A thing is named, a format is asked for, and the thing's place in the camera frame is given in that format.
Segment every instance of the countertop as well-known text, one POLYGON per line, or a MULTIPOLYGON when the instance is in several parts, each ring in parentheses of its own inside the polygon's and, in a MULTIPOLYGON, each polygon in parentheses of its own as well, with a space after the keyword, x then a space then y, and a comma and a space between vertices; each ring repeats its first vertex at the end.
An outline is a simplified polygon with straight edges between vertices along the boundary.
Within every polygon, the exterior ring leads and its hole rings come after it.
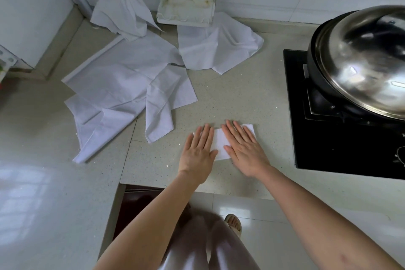
MULTIPOLYGON (((144 114, 87 164, 64 101, 73 91, 60 80, 114 35, 84 21, 50 80, 3 81, 0 92, 1 269, 91 269, 102 246, 119 183, 165 187, 175 177, 187 133, 226 118, 252 123, 273 165, 332 206, 383 214, 405 213, 405 182, 297 170, 282 51, 306 49, 313 28, 256 26, 265 39, 250 59, 220 76, 188 71, 198 102, 173 111, 175 130, 149 145, 144 114)), ((176 44, 173 27, 162 37, 176 44)), ((201 192, 271 199, 230 160, 216 161, 201 192)))

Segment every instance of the folded white cloth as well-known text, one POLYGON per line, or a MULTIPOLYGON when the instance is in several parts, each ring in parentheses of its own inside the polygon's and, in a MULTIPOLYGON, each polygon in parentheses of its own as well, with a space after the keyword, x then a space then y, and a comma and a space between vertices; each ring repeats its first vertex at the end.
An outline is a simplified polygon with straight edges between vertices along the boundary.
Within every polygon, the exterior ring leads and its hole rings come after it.
POLYGON ((263 38, 226 13, 215 13, 206 28, 177 26, 179 51, 188 69, 210 69, 223 74, 251 57, 263 38))
MULTIPOLYGON (((256 137, 256 134, 254 133, 253 125, 252 124, 243 124, 241 126, 246 126, 247 128, 250 129, 252 134, 256 137)), ((224 150, 224 145, 230 146, 230 143, 228 139, 226 139, 226 136, 222 129, 216 129, 214 131, 214 140, 212 141, 212 146, 211 150, 218 150, 218 155, 215 157, 215 160, 224 160, 224 159, 230 159, 230 156, 228 153, 224 150)))
POLYGON ((99 0, 90 22, 119 33, 128 41, 145 36, 147 22, 161 31, 143 0, 99 0))
POLYGON ((76 92, 66 100, 77 128, 82 163, 146 107, 152 143, 173 130, 171 109, 197 101, 178 50, 153 32, 127 42, 117 37, 62 81, 76 92))

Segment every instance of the person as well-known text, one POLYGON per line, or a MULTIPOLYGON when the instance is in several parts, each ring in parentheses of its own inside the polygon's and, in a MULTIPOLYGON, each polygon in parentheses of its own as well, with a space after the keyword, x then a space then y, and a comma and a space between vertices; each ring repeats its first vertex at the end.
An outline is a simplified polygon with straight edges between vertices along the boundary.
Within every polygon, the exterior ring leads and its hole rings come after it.
MULTIPOLYGON (((229 120, 221 127, 234 165, 266 186, 320 269, 403 269, 354 224, 273 167, 248 128, 229 120)), ((241 226, 233 215, 226 222, 217 221, 210 233, 202 217, 192 218, 162 263, 180 215, 212 170, 218 153, 210 151, 213 136, 214 129, 205 124, 187 137, 174 181, 114 239, 94 270, 259 269, 238 238, 241 226)))

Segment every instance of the pants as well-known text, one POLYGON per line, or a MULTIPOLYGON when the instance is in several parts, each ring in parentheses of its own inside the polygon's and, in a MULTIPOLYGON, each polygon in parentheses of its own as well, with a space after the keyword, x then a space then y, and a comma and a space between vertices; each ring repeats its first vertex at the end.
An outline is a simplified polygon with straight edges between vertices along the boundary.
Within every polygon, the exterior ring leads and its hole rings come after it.
POLYGON ((260 270, 238 236, 224 221, 218 220, 211 232, 204 218, 195 216, 169 248, 160 270, 260 270), (211 237, 208 263, 206 245, 211 237))

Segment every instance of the stove knob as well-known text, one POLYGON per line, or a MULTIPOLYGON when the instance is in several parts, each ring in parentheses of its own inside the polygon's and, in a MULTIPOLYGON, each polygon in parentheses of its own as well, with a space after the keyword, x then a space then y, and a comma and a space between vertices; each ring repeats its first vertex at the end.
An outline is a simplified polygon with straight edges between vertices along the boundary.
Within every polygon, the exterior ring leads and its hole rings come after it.
POLYGON ((405 167, 405 146, 398 147, 395 157, 404 165, 405 167))

